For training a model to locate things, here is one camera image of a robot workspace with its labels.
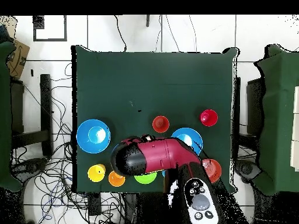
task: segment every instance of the orange cup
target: orange cup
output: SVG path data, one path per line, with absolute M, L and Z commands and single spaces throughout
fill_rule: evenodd
M 112 171 L 108 176 L 109 183 L 114 187 L 122 186 L 125 180 L 125 177 L 118 175 L 115 171 Z

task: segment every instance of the gray button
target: gray button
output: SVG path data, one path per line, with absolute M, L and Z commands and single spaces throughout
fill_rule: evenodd
M 197 211 L 204 211 L 205 209 L 210 207 L 210 202 L 205 195 L 197 194 L 193 197 L 191 206 Z
M 207 219 L 212 219 L 213 218 L 213 214 L 211 211 L 206 211 L 206 213 L 204 213 L 204 215 L 206 216 Z
M 203 214 L 200 213 L 200 212 L 196 212 L 195 215 L 194 215 L 194 217 L 195 217 L 196 220 L 202 220 Z

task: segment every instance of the cardboard box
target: cardboard box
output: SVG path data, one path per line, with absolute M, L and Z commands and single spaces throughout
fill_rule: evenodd
M 13 78 L 20 79 L 30 47 L 17 41 L 16 39 L 14 39 L 13 43 L 16 47 L 16 50 L 9 55 L 7 66 L 11 76 Z

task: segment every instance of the yellow cup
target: yellow cup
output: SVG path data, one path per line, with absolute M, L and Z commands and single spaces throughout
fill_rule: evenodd
M 92 182 L 100 182 L 103 180 L 105 172 L 105 166 L 103 164 L 97 164 L 88 169 L 87 175 Z

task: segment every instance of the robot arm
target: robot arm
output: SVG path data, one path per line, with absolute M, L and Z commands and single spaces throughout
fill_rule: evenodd
M 223 224 L 221 207 L 200 158 L 180 139 L 150 135 L 128 138 L 113 149 L 111 164 L 122 176 L 177 171 L 176 178 L 169 181 L 169 190 L 173 208 L 179 207 L 181 222 Z
M 180 139 L 155 139 L 150 135 L 122 141 L 113 149 L 111 158 L 113 169 L 122 176 L 175 169 L 190 162 L 201 164 L 196 153 Z

